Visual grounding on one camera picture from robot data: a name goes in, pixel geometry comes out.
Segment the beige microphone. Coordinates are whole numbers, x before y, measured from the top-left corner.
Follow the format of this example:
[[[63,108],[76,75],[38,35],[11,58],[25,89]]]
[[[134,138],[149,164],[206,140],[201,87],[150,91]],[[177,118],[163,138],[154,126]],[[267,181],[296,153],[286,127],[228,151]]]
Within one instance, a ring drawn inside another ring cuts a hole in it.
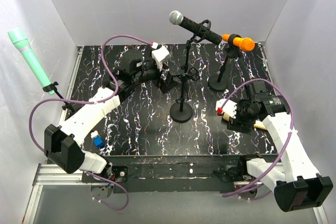
[[[230,120],[230,116],[228,114],[226,114],[226,113],[223,114],[222,118],[225,121],[229,121]],[[258,120],[254,124],[254,128],[261,129],[261,130],[266,130],[266,127],[263,125],[263,123],[261,121],[258,121]]]

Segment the orange microphone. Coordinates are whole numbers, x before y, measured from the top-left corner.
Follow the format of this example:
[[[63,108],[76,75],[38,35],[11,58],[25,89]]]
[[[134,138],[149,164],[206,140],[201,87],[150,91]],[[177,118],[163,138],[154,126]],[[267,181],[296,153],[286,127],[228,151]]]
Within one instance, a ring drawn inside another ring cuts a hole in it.
[[[255,47],[255,42],[251,38],[242,38],[237,34],[223,34],[222,40],[231,46],[238,47],[242,51],[252,51]]]

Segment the black round-base stand front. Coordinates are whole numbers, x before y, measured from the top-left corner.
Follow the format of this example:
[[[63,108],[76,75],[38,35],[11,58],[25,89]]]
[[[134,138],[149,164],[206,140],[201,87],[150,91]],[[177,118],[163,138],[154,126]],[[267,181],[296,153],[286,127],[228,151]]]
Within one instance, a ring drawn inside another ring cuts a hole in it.
[[[186,84],[188,80],[199,80],[199,72],[195,68],[191,68],[187,73],[180,75],[181,94],[180,97],[170,108],[170,117],[174,122],[185,123],[189,121],[193,115],[193,109],[190,104],[185,102]]]

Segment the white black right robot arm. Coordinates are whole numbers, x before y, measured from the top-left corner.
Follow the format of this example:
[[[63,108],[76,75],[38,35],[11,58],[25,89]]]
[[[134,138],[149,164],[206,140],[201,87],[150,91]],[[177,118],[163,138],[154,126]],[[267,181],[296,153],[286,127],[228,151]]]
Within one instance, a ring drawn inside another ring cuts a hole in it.
[[[278,151],[269,163],[260,155],[242,157],[238,176],[255,180],[240,189],[241,192],[257,182],[262,182],[275,197],[284,212],[320,207],[333,189],[329,176],[322,176],[308,157],[294,128],[292,107],[283,96],[270,95],[266,85],[270,81],[253,79],[241,84],[247,98],[235,103],[227,98],[217,109],[229,116],[227,128],[248,134],[260,121],[271,136]]]

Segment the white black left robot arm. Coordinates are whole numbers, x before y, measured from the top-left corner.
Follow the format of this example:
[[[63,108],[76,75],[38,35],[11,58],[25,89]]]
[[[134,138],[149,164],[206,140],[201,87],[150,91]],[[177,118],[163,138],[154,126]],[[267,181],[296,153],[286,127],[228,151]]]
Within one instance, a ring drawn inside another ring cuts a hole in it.
[[[93,128],[112,110],[121,105],[138,85],[152,81],[160,83],[162,69],[171,54],[165,46],[151,48],[151,55],[143,58],[137,50],[128,50],[116,69],[116,81],[110,81],[73,116],[58,126],[49,125],[44,132],[45,155],[72,174],[77,170],[92,172],[100,182],[111,178],[112,170],[105,158],[83,151],[80,146]]]

